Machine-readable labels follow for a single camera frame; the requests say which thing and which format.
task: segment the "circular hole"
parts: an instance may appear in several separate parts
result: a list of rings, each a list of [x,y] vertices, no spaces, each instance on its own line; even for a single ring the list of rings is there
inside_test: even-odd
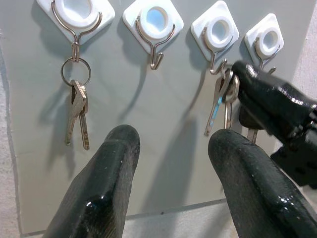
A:
[[[304,170],[303,168],[300,168],[300,167],[297,167],[297,168],[295,169],[295,171],[296,171],[297,173],[301,174],[301,175],[306,174],[305,170]]]
[[[161,32],[167,25],[167,13],[163,8],[153,7],[148,11],[147,23],[151,31]]]
[[[88,0],[64,0],[65,12],[72,19],[81,21],[91,13],[91,5]]]
[[[269,31],[263,39],[263,48],[270,52],[277,44],[278,35],[275,31]]]
[[[221,44],[229,36],[229,25],[223,20],[217,21],[211,30],[211,38],[214,42]]]

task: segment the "key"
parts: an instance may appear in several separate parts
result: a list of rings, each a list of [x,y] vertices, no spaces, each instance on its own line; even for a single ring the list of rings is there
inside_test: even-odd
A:
[[[218,109],[220,107],[220,104],[223,102],[225,95],[229,89],[229,84],[231,82],[231,79],[233,78],[233,72],[228,69],[224,77],[220,78],[221,83],[219,83],[219,80],[217,80],[216,87],[215,87],[215,92],[214,92],[214,97],[213,97],[213,104],[212,104],[212,109],[210,116],[208,118],[206,130],[205,130],[205,136],[209,136],[212,126],[214,123],[214,120],[217,116]]]
[[[80,129],[81,129],[81,137],[83,140],[83,146],[85,150],[89,150],[89,139],[88,139],[88,131],[87,131],[87,123],[86,123],[86,113],[88,112],[88,98],[86,97],[86,104],[84,109],[81,111],[79,115]]]
[[[232,104],[238,98],[240,81],[238,77],[233,76],[232,84],[230,85],[225,97],[225,112],[224,112],[224,128],[230,129],[232,126]]]
[[[70,145],[71,137],[74,130],[75,121],[81,112],[84,110],[84,107],[87,103],[87,94],[85,87],[78,81],[71,80],[71,107],[68,116],[67,132],[65,143]]]
[[[248,128],[248,140],[252,143],[255,143],[257,140],[258,131],[263,130],[262,126],[253,119],[253,117],[246,111],[244,107],[241,107],[240,109],[239,121],[243,127]]]

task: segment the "wall hook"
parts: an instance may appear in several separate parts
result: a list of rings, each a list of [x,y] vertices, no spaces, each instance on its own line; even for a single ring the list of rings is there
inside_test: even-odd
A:
[[[135,24],[136,24],[136,28],[138,30],[138,33],[139,35],[141,36],[141,38],[150,45],[151,47],[151,63],[150,63],[150,67],[152,70],[157,70],[159,68],[159,65],[164,57],[164,54],[162,52],[160,53],[157,53],[157,48],[158,46],[166,43],[167,41],[170,40],[170,38],[174,35],[174,32],[175,32],[175,24],[173,24],[173,29],[172,31],[170,32],[170,34],[167,36],[167,38],[163,41],[160,41],[158,43],[156,43],[155,45],[153,45],[144,35],[143,33],[141,32],[141,29],[140,29],[140,25],[139,25],[139,22],[140,22],[140,16],[137,17],[136,21],[135,21]]]
[[[209,68],[209,71],[212,75],[216,75],[218,74],[219,72],[223,71],[224,68],[226,67],[227,65],[227,58],[225,58],[221,64],[218,66],[218,68],[215,70],[214,69],[214,62],[215,62],[215,59],[216,59],[216,56],[217,54],[223,52],[223,51],[226,51],[230,46],[231,46],[231,41],[233,39],[233,36],[231,37],[231,40],[230,42],[223,48],[223,49],[220,49],[219,51],[217,52],[214,52],[209,46],[208,46],[208,43],[206,42],[206,37],[205,37],[205,33],[206,33],[206,30],[207,30],[207,27],[204,28],[203,32],[202,32],[202,35],[203,35],[203,39],[204,39],[204,43],[205,45],[208,47],[208,49],[210,50],[211,52],[211,61],[210,61],[210,68]]]
[[[74,41],[71,43],[71,48],[72,48],[72,59],[74,62],[78,62],[80,60],[80,56],[79,56],[79,48],[80,48],[80,39],[83,35],[89,34],[91,32],[93,32],[94,30],[96,30],[100,23],[101,20],[103,18],[103,15],[101,12],[98,12],[98,17],[96,19],[96,23],[94,24],[93,27],[91,27],[89,30],[87,31],[83,31],[81,33],[79,33],[78,35],[75,33],[74,30],[72,30],[71,28],[69,28],[68,26],[66,26],[63,21],[60,19],[58,13],[56,12],[56,8],[55,8],[55,0],[53,0],[51,2],[51,7],[52,7],[52,11],[54,14],[54,17],[56,18],[56,20],[59,22],[59,24],[65,29],[67,30],[69,33],[71,33],[74,37]]]
[[[254,51],[255,51],[255,53],[256,53],[257,57],[259,58],[259,61],[260,61],[259,68],[260,68],[260,69],[263,69],[264,66],[265,66],[268,62],[270,62],[270,61],[276,56],[276,54],[278,53],[278,51],[279,51],[281,45],[278,46],[277,50],[276,50],[269,58],[267,58],[267,59],[262,59],[261,56],[260,56],[260,53],[259,53],[259,51],[258,51],[258,48],[259,48],[259,40],[260,40],[259,37],[256,37],[256,39],[254,40]],[[273,68],[271,68],[271,69],[268,71],[268,73],[269,73],[269,74],[273,74],[275,71],[276,71],[276,67],[273,67]]]

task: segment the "silver key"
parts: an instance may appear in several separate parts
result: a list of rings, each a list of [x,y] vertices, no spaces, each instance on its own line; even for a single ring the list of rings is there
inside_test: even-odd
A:
[[[68,125],[65,143],[66,145],[70,145],[71,137],[74,130],[75,121],[81,112],[84,110],[84,107],[87,103],[87,94],[85,87],[79,83],[78,81],[71,80],[71,107],[68,116]]]
[[[247,139],[252,143],[256,143],[257,141],[258,130],[248,129]]]
[[[232,84],[225,96],[225,111],[224,111],[224,128],[230,129],[232,126],[232,104],[238,98],[240,81],[237,76],[233,77]]]
[[[83,140],[83,146],[84,146],[85,150],[89,150],[89,147],[90,147],[89,146],[88,131],[87,131],[86,116],[85,116],[87,112],[88,112],[88,98],[86,97],[86,104],[84,106],[84,109],[81,111],[81,113],[79,115],[81,137]]]
[[[212,110],[207,122],[206,130],[205,130],[205,136],[209,136],[212,126],[214,123],[214,120],[217,116],[218,109],[220,107],[220,104],[224,101],[226,93],[229,89],[229,84],[231,82],[231,79],[233,77],[233,72],[228,69],[223,77],[223,83],[222,85],[220,84],[220,89],[218,87],[215,87],[215,95],[213,98],[213,104],[212,104]]]

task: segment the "metal hook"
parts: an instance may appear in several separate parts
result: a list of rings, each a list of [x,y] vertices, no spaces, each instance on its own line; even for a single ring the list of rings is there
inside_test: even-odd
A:
[[[170,32],[170,34],[168,35],[168,37],[161,41],[161,42],[158,42],[156,43],[155,45],[153,45],[147,38],[145,38],[145,36],[142,34],[141,32],[141,29],[140,29],[140,26],[139,26],[139,21],[140,21],[140,16],[137,17],[136,21],[135,21],[135,24],[136,24],[136,28],[138,30],[138,33],[139,35],[141,36],[141,38],[150,45],[151,47],[151,63],[150,63],[150,67],[152,70],[157,70],[159,68],[159,65],[164,57],[164,54],[162,52],[160,53],[157,53],[157,48],[158,46],[166,43],[167,41],[170,40],[170,38],[174,35],[174,32],[175,32],[175,24],[173,24],[173,29],[172,31]]]
[[[94,30],[96,30],[98,28],[98,26],[100,25],[101,23],[101,20],[103,18],[103,14],[101,12],[98,13],[98,17],[96,19],[96,23],[95,25],[90,28],[89,30],[87,31],[84,31],[84,32],[81,32],[79,33],[79,35],[77,35],[75,33],[74,30],[70,29],[68,26],[66,26],[63,21],[60,19],[57,11],[56,11],[56,8],[55,8],[55,0],[53,0],[51,2],[51,7],[52,7],[52,11],[53,11],[53,14],[54,14],[54,17],[56,18],[56,20],[59,22],[59,24],[65,29],[67,30],[68,32],[70,32],[73,37],[74,37],[74,41],[73,43],[71,44],[71,48],[72,48],[72,59],[74,62],[78,62],[80,57],[79,57],[79,48],[80,48],[80,39],[83,35],[86,35],[86,34],[89,34],[91,32],[93,32]]]
[[[215,62],[216,56],[217,56],[217,54],[219,54],[219,53],[221,53],[221,52],[223,52],[223,51],[225,51],[225,50],[227,50],[227,49],[229,48],[229,45],[230,45],[230,43],[231,43],[231,41],[232,41],[232,39],[233,39],[233,36],[231,37],[231,40],[230,40],[230,42],[228,43],[228,45],[226,45],[226,47],[224,47],[224,48],[221,49],[220,51],[213,52],[213,50],[208,47],[208,44],[207,44],[207,42],[206,42],[206,38],[204,37],[204,36],[205,36],[205,33],[206,33],[206,30],[207,30],[207,27],[205,27],[205,28],[203,29],[202,34],[203,34],[203,38],[204,38],[204,43],[205,43],[205,45],[207,46],[207,48],[208,48],[208,49],[210,50],[210,52],[211,52],[211,61],[210,61],[209,71],[210,71],[210,73],[211,73],[212,75],[216,75],[216,74],[218,74],[219,72],[221,72],[221,71],[224,70],[224,68],[226,67],[227,62],[228,62],[227,58],[225,58],[225,59],[221,62],[221,64],[219,65],[219,67],[215,70],[215,69],[214,69],[214,62]]]
[[[274,54],[271,55],[269,58],[267,58],[267,59],[262,59],[262,58],[260,57],[260,54],[259,54],[258,48],[257,48],[257,43],[258,43],[258,42],[259,42],[259,37],[257,37],[257,38],[254,40],[254,51],[255,51],[255,53],[256,53],[256,55],[257,55],[259,61],[260,61],[259,68],[260,68],[260,69],[263,69],[264,66],[265,66],[268,62],[270,62],[270,61],[276,56],[276,54],[277,54],[277,52],[279,51],[279,49],[280,49],[281,46],[279,45],[278,48],[277,48],[277,50],[274,52]],[[271,68],[271,69],[268,71],[268,73],[269,73],[269,74],[273,74],[275,71],[276,71],[276,67],[273,67],[273,68]]]

